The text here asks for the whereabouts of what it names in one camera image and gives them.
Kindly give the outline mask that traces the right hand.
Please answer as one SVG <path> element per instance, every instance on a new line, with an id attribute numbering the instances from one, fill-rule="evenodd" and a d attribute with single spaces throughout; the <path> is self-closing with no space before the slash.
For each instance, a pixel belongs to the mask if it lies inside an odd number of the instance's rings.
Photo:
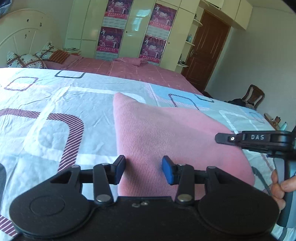
<path id="1" fill-rule="evenodd" d="M 286 206 L 284 195 L 296 190 L 296 177 L 293 176 L 292 178 L 289 178 L 280 184 L 278 182 L 278 173 L 276 170 L 274 170 L 271 175 L 271 180 L 273 182 L 271 186 L 272 198 L 278 204 L 280 211 L 282 211 Z"/>

